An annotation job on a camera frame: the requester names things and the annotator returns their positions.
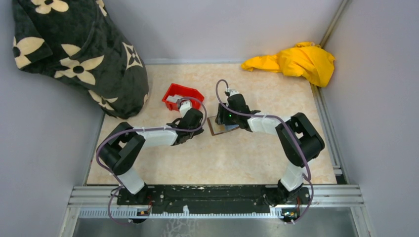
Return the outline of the grey cards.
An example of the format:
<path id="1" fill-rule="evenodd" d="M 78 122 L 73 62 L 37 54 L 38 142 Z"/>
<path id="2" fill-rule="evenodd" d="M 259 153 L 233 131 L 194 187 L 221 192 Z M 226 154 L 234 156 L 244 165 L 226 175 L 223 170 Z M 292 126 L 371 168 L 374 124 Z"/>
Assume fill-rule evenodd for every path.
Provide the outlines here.
<path id="1" fill-rule="evenodd" d="M 181 95 L 169 95 L 166 99 L 167 102 L 170 103 L 177 103 L 179 100 L 181 100 L 183 97 Z"/>

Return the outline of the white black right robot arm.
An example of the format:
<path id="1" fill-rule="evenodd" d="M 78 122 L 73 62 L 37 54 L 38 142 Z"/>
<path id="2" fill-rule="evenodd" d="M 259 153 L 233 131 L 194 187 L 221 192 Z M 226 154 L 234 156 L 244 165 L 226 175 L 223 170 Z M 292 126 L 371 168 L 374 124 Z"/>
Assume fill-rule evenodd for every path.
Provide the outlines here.
<path id="1" fill-rule="evenodd" d="M 226 89 L 226 103 L 219 103 L 218 123 L 237 125 L 248 132 L 278 136 L 288 159 L 286 171 L 278 183 L 278 197 L 283 203 L 292 203 L 304 181 L 311 180 L 308 163 L 319 156 L 325 143 L 304 113 L 288 119 L 251 111 L 241 93 Z"/>

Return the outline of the brown leather card holder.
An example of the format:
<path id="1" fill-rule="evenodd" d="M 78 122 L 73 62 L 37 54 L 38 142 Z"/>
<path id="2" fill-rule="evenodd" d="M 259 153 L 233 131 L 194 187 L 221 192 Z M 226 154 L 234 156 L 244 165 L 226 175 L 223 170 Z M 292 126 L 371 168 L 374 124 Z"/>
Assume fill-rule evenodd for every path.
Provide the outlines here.
<path id="1" fill-rule="evenodd" d="M 223 125 L 216 123 L 216 116 L 208 117 L 207 123 L 212 136 L 221 135 L 239 129 L 238 125 Z"/>

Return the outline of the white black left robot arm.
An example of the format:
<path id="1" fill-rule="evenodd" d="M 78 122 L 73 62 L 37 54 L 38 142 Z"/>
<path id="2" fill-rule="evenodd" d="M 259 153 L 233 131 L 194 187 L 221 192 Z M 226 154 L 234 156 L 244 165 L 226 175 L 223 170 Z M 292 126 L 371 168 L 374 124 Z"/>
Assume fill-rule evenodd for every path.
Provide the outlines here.
<path id="1" fill-rule="evenodd" d="M 146 183 L 133 167 L 140 151 L 180 145 L 204 131 L 207 112 L 193 108 L 190 97 L 182 99 L 178 109 L 180 117 L 161 127 L 133 127 L 122 122 L 96 150 L 97 163 L 116 178 L 136 204 L 143 204 L 148 198 Z"/>

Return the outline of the red plastic bin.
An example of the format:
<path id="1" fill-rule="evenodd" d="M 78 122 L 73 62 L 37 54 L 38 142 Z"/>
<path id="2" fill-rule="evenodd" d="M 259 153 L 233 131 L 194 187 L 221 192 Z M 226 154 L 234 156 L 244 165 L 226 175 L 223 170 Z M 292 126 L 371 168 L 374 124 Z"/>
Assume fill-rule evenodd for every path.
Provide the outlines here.
<path id="1" fill-rule="evenodd" d="M 200 102 L 203 102 L 205 97 L 197 89 L 186 87 L 180 84 L 172 83 L 167 89 L 165 95 L 162 98 L 162 102 L 165 103 L 166 107 L 170 111 L 178 111 L 177 105 L 175 103 L 167 102 L 166 99 L 169 95 L 181 95 L 182 97 L 193 97 L 198 99 Z"/>

